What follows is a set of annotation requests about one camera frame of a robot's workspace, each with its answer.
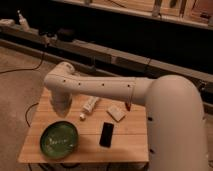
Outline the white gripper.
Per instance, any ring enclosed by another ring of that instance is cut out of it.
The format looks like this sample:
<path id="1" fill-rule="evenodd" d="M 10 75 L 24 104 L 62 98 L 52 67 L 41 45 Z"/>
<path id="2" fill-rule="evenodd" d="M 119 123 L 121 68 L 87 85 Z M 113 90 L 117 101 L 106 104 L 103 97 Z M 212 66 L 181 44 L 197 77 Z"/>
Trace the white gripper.
<path id="1" fill-rule="evenodd" d="M 51 105 L 56 114 L 60 117 L 65 117 L 70 110 L 72 104 L 72 95 L 65 92 L 51 92 Z"/>

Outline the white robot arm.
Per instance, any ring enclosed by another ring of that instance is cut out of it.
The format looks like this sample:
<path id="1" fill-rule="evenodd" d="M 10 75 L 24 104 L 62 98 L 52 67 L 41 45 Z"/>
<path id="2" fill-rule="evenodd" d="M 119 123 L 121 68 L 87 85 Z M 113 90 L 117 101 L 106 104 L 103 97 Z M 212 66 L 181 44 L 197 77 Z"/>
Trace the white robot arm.
<path id="1" fill-rule="evenodd" d="M 143 106 L 147 115 L 149 171 L 209 171 L 206 119 L 196 86 L 179 75 L 146 77 L 77 76 L 68 62 L 44 78 L 53 104 L 72 93 Z"/>

